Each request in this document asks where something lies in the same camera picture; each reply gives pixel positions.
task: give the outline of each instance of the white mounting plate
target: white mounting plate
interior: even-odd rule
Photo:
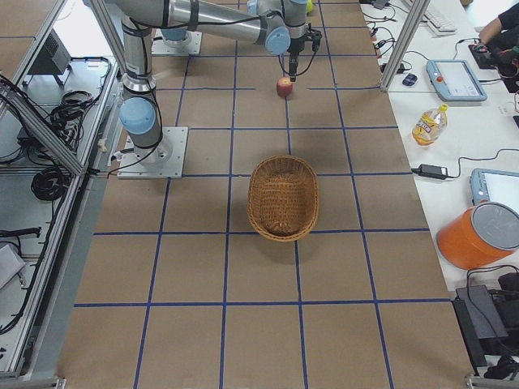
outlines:
[[[200,46],[202,45],[202,32],[188,32],[191,34],[191,41],[187,45],[178,45],[178,47],[170,47],[164,43],[162,39],[153,41],[152,55],[154,56],[171,56],[171,57],[187,57],[188,55],[199,55]],[[162,36],[161,30],[157,30],[155,37]]]
[[[186,155],[187,127],[163,127],[164,137],[173,145],[171,157],[164,164],[144,165],[138,163],[118,171],[121,179],[149,179],[149,178],[181,178]],[[133,148],[130,137],[124,148]],[[137,162],[137,156],[132,152],[123,154],[121,166],[131,165]]]

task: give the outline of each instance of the blue joint cap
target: blue joint cap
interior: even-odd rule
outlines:
[[[265,48],[274,55],[282,55],[290,47],[290,33],[285,26],[274,28],[265,40]]]
[[[185,28],[164,28],[161,33],[168,41],[183,41],[186,39],[187,30]]]
[[[146,134],[152,129],[156,117],[155,107],[142,97],[126,100],[119,111],[121,123],[132,135]]]
[[[247,12],[253,15],[258,14],[258,0],[249,0],[247,2]]]

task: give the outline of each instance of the white keyboard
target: white keyboard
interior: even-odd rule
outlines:
[[[402,0],[405,4],[411,8],[413,5],[413,0]],[[444,14],[440,12],[436,7],[432,6],[429,3],[427,9],[425,11],[425,15],[423,16],[427,21],[427,26],[437,35],[452,35],[457,31],[456,26],[453,22],[447,19]]]

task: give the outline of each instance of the gray lid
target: gray lid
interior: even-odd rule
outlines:
[[[479,204],[472,211],[472,225],[479,237],[496,249],[519,247],[519,215],[503,204]]]

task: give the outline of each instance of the plastic bottle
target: plastic bottle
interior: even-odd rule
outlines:
[[[448,105],[442,104],[422,114],[413,129],[413,138],[420,146],[428,146],[438,139],[447,126],[447,108]]]

